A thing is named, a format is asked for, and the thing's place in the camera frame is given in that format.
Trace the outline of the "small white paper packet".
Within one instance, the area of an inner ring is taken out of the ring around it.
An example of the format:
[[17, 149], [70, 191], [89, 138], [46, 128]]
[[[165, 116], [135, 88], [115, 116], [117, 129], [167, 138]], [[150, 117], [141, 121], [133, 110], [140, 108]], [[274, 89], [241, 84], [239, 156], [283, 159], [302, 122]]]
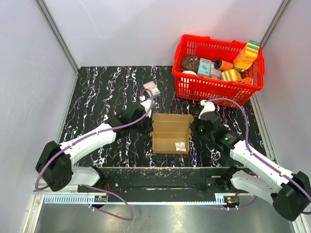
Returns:
[[186, 148], [185, 142], [176, 142], [175, 143], [175, 150], [181, 151], [181, 152], [186, 152], [187, 148]]

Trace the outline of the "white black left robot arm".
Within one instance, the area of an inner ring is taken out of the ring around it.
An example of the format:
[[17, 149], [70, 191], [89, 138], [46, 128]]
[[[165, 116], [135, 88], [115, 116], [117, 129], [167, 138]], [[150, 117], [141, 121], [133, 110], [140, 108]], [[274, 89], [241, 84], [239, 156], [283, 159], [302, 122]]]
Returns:
[[81, 167], [76, 163], [91, 152], [127, 136], [134, 130], [146, 130], [149, 127], [154, 105], [150, 100], [133, 102], [94, 130], [71, 141], [61, 144], [47, 143], [35, 166], [38, 178], [36, 190], [49, 188], [53, 192], [66, 186], [85, 185], [95, 192], [106, 186], [106, 176], [94, 166]]

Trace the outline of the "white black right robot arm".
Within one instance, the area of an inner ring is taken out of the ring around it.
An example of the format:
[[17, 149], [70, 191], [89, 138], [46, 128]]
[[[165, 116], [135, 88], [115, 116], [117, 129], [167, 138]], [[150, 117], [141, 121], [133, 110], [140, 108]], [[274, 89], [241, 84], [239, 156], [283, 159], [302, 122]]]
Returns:
[[305, 173], [293, 173], [259, 154], [241, 136], [228, 130], [214, 112], [202, 113], [195, 130], [222, 156], [242, 163], [255, 173], [251, 176], [231, 167], [221, 180], [224, 191], [239, 189], [255, 195], [270, 203], [288, 221], [295, 221], [305, 212], [311, 202], [311, 184]]

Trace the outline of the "brown cardboard box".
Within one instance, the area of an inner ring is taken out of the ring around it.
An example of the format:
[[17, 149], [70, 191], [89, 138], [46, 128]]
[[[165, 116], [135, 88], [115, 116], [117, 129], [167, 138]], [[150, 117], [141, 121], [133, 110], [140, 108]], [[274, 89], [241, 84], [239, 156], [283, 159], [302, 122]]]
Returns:
[[[190, 125], [192, 115], [160, 114], [152, 115], [152, 151], [157, 154], [188, 154], [190, 151]], [[185, 142], [187, 151], [175, 150], [176, 142]]]

